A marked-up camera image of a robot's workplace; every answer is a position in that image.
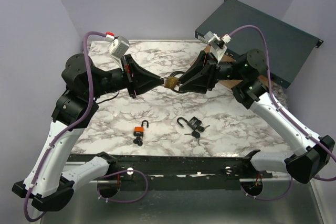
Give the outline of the brass padlock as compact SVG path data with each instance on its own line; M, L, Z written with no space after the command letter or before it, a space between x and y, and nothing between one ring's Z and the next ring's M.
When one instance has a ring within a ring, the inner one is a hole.
M177 77L169 76L165 79L164 87L167 89L174 90L175 87L178 85L178 83L179 83L179 80Z

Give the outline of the black padlock key bunch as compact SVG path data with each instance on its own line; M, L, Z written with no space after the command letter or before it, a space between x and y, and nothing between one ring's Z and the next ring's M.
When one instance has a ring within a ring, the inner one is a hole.
M200 145L199 140L201 137L201 133L203 133L207 128L209 127L209 125L207 126L198 126L196 128L196 130L192 131L191 133L185 133L184 135L190 135L192 137L194 137L197 141L197 144Z

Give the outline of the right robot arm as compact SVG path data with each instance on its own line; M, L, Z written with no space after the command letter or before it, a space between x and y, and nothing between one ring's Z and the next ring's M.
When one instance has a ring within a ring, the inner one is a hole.
M241 165L242 173L252 178L263 171L283 172L306 184L329 162L335 141L308 129L271 96L269 88L259 80L267 70L266 56L259 49L229 62L218 62L211 52L201 51L179 77L179 90L206 93L219 81L239 80L232 87L237 102L264 119L291 148L287 153L251 154Z

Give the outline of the black padlock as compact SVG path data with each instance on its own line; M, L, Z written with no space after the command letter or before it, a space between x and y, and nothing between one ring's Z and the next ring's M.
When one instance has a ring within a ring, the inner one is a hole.
M202 121L199 120L198 118L196 118L195 116L192 117L190 120L187 120L183 117L179 117L179 118L177 118L176 121L177 121L177 124L180 127L184 127L184 125L181 123L181 121L185 122L188 125L188 127L190 127L193 131L197 130L197 128L199 126L201 126L201 124L202 124Z

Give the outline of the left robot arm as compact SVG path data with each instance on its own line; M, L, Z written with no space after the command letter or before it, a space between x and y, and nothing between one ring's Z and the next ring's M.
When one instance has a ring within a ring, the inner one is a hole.
M40 212L60 211L70 202L76 189L90 181L116 175L117 160L105 152L64 172L64 165L76 141L88 127L102 95L127 89L135 98L164 83L163 79L140 67L125 55L121 67L109 71L97 68L84 54L71 56L61 77L66 90L56 102L49 134L30 174L16 182L12 191Z

